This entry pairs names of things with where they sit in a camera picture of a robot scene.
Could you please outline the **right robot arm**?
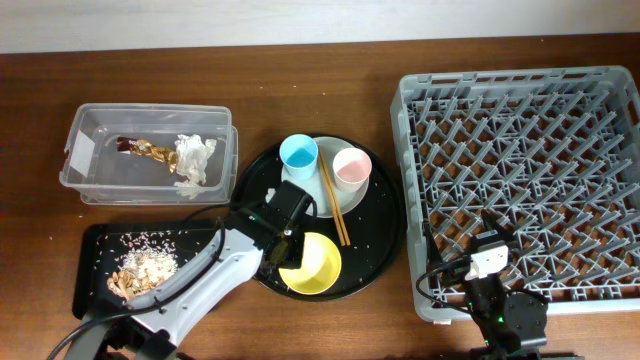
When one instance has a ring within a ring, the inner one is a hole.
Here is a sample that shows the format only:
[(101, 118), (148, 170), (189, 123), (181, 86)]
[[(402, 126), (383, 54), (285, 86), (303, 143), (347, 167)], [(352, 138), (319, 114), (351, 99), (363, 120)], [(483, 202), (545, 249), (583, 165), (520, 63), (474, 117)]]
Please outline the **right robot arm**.
[[(471, 317), (479, 327), (484, 346), (469, 351), (471, 359), (539, 359), (547, 344), (547, 299), (528, 289), (508, 289), (500, 274), (511, 260), (516, 245), (514, 234), (500, 225), (492, 213), (483, 210), (484, 231), (474, 235), (470, 248), (460, 257), (442, 259), (430, 230), (426, 231), (426, 272), (415, 281), (417, 292), (444, 308)], [(439, 279), (445, 285), (460, 285), (464, 308), (440, 300), (421, 288), (425, 280)]]

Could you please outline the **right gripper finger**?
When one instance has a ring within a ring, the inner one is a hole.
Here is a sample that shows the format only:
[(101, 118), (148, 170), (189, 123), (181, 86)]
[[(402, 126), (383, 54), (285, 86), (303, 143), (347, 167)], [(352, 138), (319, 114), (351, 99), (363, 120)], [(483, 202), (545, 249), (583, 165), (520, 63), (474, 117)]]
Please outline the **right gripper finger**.
[(481, 211), (481, 218), (486, 230), (495, 230), (507, 246), (516, 245), (516, 238), (514, 234), (500, 225), (491, 211), (483, 209)]
[(424, 236), (426, 239), (426, 247), (427, 247), (427, 264), (428, 265), (438, 265), (442, 263), (441, 253), (438, 249), (437, 243), (433, 236), (432, 227), (429, 221), (425, 221), (423, 224)]

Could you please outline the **gold brown snack wrapper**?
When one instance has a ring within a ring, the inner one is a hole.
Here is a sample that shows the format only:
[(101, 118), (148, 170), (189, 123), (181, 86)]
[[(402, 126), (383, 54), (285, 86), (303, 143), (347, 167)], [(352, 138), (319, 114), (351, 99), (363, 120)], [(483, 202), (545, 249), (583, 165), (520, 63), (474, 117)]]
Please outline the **gold brown snack wrapper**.
[(178, 155), (175, 150), (156, 146), (147, 140), (118, 137), (116, 139), (116, 147), (120, 153), (144, 156), (164, 163), (171, 173), (174, 173), (177, 168)]

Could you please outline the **yellow plastic bowl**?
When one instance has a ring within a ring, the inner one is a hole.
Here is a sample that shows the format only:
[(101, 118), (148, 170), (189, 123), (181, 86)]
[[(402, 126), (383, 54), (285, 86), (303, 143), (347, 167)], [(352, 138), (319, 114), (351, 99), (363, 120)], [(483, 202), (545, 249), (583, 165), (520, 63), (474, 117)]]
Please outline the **yellow plastic bowl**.
[(337, 245), (325, 235), (306, 232), (299, 269), (279, 269), (287, 287), (299, 294), (317, 295), (339, 278), (342, 259)]

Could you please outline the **blue plastic cup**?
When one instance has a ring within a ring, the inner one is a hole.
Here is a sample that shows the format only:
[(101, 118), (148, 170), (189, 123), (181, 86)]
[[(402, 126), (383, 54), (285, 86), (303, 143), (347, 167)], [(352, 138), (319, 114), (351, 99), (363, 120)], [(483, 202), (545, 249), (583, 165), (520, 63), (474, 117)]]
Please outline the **blue plastic cup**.
[(286, 171), (298, 180), (310, 178), (317, 167), (319, 148), (308, 135), (290, 135), (280, 145), (279, 156)]

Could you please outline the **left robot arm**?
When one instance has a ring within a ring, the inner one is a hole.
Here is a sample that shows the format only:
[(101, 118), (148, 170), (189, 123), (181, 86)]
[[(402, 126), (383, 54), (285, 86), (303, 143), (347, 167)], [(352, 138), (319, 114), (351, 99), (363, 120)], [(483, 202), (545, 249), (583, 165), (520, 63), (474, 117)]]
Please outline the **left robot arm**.
[(125, 302), (109, 315), (88, 313), (82, 324), (59, 342), (50, 359), (63, 349), (67, 359), (120, 359), (104, 350), (116, 327), (132, 325), (143, 342), (131, 346), (137, 359), (178, 359), (177, 348), (198, 322), (231, 290), (247, 282), (261, 264), (298, 269), (304, 247), (302, 218), (308, 197), (292, 205), (260, 204), (232, 211), (216, 221), (216, 232), (198, 255), (146, 294)]

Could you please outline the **white napkin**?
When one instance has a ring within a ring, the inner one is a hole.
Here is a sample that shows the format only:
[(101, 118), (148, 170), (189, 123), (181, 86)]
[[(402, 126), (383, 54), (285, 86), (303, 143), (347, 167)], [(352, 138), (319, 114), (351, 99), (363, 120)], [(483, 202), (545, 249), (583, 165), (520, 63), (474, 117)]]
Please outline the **white napkin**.
[(217, 140), (202, 141), (197, 134), (188, 136), (179, 134), (175, 141), (177, 165), (175, 172), (185, 177), (182, 182), (175, 182), (178, 194), (193, 200), (204, 192), (202, 186), (206, 184), (206, 167), (208, 159), (215, 152)]

